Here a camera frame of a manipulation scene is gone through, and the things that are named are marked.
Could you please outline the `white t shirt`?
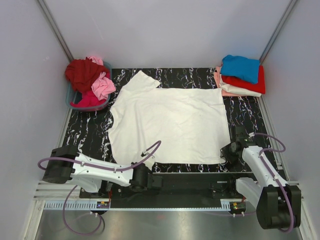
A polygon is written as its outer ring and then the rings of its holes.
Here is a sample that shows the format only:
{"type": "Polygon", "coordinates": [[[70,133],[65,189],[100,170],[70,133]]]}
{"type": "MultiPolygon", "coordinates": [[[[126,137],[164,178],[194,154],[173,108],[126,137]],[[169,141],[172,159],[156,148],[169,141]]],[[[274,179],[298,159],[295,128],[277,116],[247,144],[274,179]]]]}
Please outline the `white t shirt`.
{"type": "Polygon", "coordinates": [[[139,71],[121,88],[110,112],[108,138],[120,165],[140,161],[157,141],[157,163],[223,163],[221,148],[230,143],[230,132],[219,88],[161,88],[139,71]]]}

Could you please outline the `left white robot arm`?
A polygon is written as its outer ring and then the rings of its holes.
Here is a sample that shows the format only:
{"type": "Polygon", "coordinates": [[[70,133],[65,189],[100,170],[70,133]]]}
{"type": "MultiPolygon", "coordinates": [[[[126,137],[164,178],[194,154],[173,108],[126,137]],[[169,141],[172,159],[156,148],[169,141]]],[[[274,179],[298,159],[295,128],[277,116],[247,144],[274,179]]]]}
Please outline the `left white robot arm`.
{"type": "Polygon", "coordinates": [[[37,166],[44,170],[42,180],[47,183],[70,182],[88,193],[98,193],[103,182],[129,188],[133,192],[158,191],[163,178],[152,173],[155,152],[160,141],[141,153],[142,159],[129,165],[102,161],[77,152],[75,148],[60,147],[51,157],[41,159],[37,166]]]}

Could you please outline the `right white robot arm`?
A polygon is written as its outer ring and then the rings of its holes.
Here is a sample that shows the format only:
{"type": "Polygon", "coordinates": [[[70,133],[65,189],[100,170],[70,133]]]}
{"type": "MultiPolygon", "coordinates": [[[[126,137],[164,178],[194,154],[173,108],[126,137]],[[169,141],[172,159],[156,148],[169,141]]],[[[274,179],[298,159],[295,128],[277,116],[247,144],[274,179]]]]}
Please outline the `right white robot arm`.
{"type": "Polygon", "coordinates": [[[268,149],[258,146],[255,136],[243,126],[232,126],[230,143],[220,151],[228,163],[243,160],[254,174],[255,178],[238,178],[235,188],[255,208],[260,226],[289,233],[301,224],[301,190],[280,176],[265,154],[268,149]]]}

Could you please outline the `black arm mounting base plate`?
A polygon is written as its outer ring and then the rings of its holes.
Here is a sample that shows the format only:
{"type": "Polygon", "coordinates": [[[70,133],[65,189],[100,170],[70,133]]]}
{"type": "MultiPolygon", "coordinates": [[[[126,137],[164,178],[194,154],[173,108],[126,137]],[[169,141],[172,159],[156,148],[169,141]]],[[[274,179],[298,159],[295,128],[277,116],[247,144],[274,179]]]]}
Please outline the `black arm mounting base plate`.
{"type": "Polygon", "coordinates": [[[236,179],[253,178],[247,172],[153,173],[153,186],[133,191],[103,181],[98,193],[80,190],[80,198],[103,200],[111,197],[111,209],[210,209],[221,207],[221,199],[242,199],[236,179]]]}

